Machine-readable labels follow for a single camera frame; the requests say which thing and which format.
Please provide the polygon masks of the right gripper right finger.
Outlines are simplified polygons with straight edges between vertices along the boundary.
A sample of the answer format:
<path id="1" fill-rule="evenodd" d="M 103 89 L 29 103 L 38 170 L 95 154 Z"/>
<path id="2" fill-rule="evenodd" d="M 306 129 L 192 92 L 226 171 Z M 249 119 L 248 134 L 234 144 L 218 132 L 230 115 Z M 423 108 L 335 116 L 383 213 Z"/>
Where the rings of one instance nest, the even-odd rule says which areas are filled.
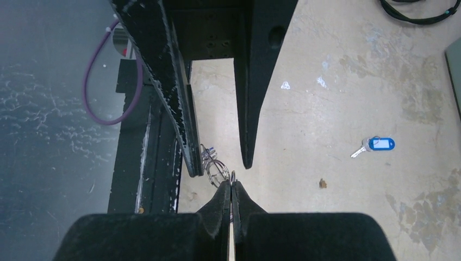
<path id="1" fill-rule="evenodd" d="M 362 213 L 267 213 L 232 184 L 236 260 L 395 260 L 381 226 Z"/>

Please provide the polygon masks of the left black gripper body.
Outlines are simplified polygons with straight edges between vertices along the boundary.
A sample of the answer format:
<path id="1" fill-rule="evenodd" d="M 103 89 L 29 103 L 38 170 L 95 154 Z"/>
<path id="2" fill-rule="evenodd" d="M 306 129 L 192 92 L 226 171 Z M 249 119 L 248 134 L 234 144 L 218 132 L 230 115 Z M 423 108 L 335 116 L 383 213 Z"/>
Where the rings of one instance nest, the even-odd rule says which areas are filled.
<path id="1" fill-rule="evenodd" d="M 162 1 L 174 54 L 184 61 L 249 61 L 252 1 Z"/>

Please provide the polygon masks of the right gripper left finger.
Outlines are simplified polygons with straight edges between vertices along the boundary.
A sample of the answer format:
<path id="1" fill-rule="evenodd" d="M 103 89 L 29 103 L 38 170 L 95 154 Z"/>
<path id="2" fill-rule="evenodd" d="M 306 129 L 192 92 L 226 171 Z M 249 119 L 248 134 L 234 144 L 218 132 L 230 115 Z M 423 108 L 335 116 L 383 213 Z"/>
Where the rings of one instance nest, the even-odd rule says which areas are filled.
<path id="1" fill-rule="evenodd" d="M 66 233 L 54 260 L 227 260 L 231 184 L 195 213 L 92 214 Z"/>

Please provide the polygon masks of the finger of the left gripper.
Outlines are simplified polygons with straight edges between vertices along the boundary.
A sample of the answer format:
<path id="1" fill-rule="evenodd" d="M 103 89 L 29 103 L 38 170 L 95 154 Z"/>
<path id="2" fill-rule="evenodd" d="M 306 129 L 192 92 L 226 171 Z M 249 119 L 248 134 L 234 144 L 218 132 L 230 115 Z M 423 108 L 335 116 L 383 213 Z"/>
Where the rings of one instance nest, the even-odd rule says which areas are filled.
<path id="1" fill-rule="evenodd" d="M 164 1 L 111 1 L 172 121 L 191 177 L 203 175 L 191 86 Z"/>
<path id="2" fill-rule="evenodd" d="M 242 162 L 253 165 L 260 111 L 297 1 L 242 1 L 234 76 Z"/>

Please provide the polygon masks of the metal keyring with keys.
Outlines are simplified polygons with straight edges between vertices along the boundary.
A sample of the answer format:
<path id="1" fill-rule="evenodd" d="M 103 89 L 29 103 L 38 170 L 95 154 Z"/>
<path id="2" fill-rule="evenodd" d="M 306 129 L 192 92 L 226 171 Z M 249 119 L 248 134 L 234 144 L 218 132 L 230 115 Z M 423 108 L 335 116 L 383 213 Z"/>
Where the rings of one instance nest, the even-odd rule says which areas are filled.
<path id="1" fill-rule="evenodd" d="M 228 182 L 232 184 L 237 181 L 235 171 L 229 168 L 217 157 L 217 151 L 214 147 L 201 146 L 201 159 L 203 173 L 207 176 L 212 186 L 218 188 L 221 183 Z"/>

